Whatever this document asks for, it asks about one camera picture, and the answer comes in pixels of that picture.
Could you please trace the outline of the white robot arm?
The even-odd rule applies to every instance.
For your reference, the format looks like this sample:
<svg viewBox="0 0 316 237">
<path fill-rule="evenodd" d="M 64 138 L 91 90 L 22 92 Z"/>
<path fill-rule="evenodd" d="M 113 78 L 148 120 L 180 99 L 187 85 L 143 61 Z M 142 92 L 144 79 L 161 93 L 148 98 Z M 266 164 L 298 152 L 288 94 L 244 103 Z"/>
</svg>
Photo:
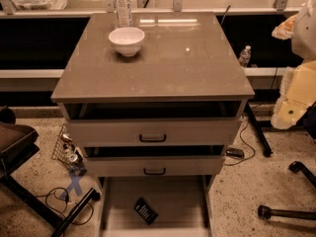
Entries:
<svg viewBox="0 0 316 237">
<path fill-rule="evenodd" d="M 296 68 L 286 68 L 271 119 L 274 128 L 289 129 L 316 102 L 316 0 L 308 0 L 272 36 L 291 40 L 292 52 L 303 59 Z"/>
</svg>

